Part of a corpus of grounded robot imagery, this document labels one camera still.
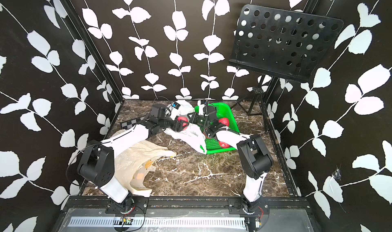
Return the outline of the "red apple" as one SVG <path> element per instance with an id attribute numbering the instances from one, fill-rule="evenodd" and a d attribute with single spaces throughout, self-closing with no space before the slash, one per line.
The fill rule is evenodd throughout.
<path id="1" fill-rule="evenodd" d="M 187 117 L 177 117 L 177 121 L 179 123 L 179 126 L 181 127 L 180 131 L 185 130 L 189 126 L 189 121 Z"/>
<path id="2" fill-rule="evenodd" d="M 228 118 L 221 118 L 218 120 L 218 122 L 224 124 L 225 126 L 230 126 L 230 121 Z"/>
<path id="3" fill-rule="evenodd" d="M 229 147 L 230 147 L 230 145 L 227 144 L 227 143 L 225 143 L 225 142 L 219 141 L 218 144 L 219 144 L 219 146 L 220 146 L 221 148 L 229 148 Z"/>

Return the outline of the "white knotted plastic bag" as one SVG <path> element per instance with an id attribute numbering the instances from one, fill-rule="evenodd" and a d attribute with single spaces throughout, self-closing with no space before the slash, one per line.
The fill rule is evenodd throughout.
<path id="1" fill-rule="evenodd" d="M 194 107 L 189 102 L 185 100 L 178 100 L 175 102 L 181 104 L 179 116 L 187 117 L 188 113 L 195 112 Z M 199 153 L 207 154 L 205 135 L 202 133 L 199 126 L 196 124 L 190 123 L 189 126 L 181 132 L 174 132 L 173 130 L 168 128 L 164 131 L 164 133 L 170 135 L 174 139 L 180 139 L 186 142 Z"/>

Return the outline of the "yellow banana print plastic bag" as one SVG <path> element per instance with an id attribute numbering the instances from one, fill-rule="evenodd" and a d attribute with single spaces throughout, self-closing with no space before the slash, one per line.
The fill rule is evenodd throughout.
<path id="1" fill-rule="evenodd" d="M 148 137 L 149 131 L 137 125 L 135 129 L 120 130 L 101 141 L 103 146 L 114 151 L 114 176 L 107 184 L 98 187 L 118 203 L 124 201 L 129 193 L 150 197 L 152 189 L 144 186 L 144 180 L 137 180 L 137 174 L 143 173 L 146 177 L 150 171 L 155 171 L 157 159 L 177 155 L 166 147 L 147 141 Z"/>

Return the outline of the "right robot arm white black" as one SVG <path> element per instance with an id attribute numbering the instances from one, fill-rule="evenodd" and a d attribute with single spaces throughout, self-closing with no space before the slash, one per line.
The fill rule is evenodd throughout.
<path id="1" fill-rule="evenodd" d="M 199 105 L 198 112 L 187 115 L 190 123 L 202 128 L 202 133 L 238 152 L 246 184 L 242 193 L 242 207 L 245 213 L 264 212 L 266 202 L 262 195 L 262 186 L 274 161 L 261 136 L 246 135 L 230 129 L 226 121 L 219 120 L 216 109 L 207 101 Z"/>

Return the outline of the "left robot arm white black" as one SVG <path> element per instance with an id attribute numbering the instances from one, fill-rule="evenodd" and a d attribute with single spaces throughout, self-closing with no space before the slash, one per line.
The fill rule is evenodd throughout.
<path id="1" fill-rule="evenodd" d="M 179 119 L 178 102 L 169 106 L 153 104 L 150 112 L 139 118 L 127 121 L 127 130 L 106 140 L 91 141 L 83 150 L 77 173 L 96 185 L 109 196 L 109 206 L 117 213 L 127 215 L 134 210 L 132 193 L 115 177 L 115 158 L 125 150 L 167 128 L 183 131 L 189 123 Z"/>

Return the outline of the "green perforated plastic basket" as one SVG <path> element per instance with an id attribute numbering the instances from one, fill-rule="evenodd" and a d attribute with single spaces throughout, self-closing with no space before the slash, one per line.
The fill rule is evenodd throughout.
<path id="1" fill-rule="evenodd" d="M 198 106 L 194 108 L 195 112 L 198 112 L 198 108 Z M 219 123 L 218 130 L 222 128 L 223 130 L 229 130 L 230 132 L 239 133 L 239 128 L 229 105 L 222 102 L 208 103 L 208 107 L 204 110 L 207 110 L 207 112 L 211 112 L 213 109 L 216 110 L 218 120 L 221 118 L 228 118 L 230 121 L 229 127 L 225 126 L 222 123 Z M 205 135 L 207 154 L 215 154 L 235 150 L 235 148 L 232 146 L 230 146 L 229 148 L 221 148 L 218 144 L 219 140 L 217 139 L 215 132 L 203 132 L 203 134 Z"/>

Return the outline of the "black white checkerboard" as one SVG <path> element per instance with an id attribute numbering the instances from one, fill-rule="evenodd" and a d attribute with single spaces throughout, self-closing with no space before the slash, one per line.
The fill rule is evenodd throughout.
<path id="1" fill-rule="evenodd" d="M 134 118 L 125 122 L 120 123 L 121 129 L 128 130 L 134 127 L 136 124 L 141 122 L 144 119 L 144 117 L 139 117 L 139 118 Z"/>

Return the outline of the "small orange cube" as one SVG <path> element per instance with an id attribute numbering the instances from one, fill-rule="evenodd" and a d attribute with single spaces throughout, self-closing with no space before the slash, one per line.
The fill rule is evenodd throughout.
<path id="1" fill-rule="evenodd" d="M 144 178 L 145 178 L 145 175 L 144 175 L 143 173 L 139 173 L 139 174 L 137 174 L 137 176 L 136 176 L 136 179 L 137 179 L 137 180 L 144 180 Z"/>

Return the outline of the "black perforated music stand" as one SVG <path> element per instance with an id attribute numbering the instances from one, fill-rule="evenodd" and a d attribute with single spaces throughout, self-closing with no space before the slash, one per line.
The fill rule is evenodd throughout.
<path id="1" fill-rule="evenodd" d="M 295 85 L 304 87 L 304 102 L 319 108 L 316 89 L 328 87 L 331 76 L 318 63 L 338 42 L 343 24 L 336 18 L 247 4 L 239 15 L 227 72 L 232 78 L 257 77 L 258 87 L 250 92 L 256 99 L 266 92 L 271 120 L 278 118 L 282 96 L 291 96 Z"/>

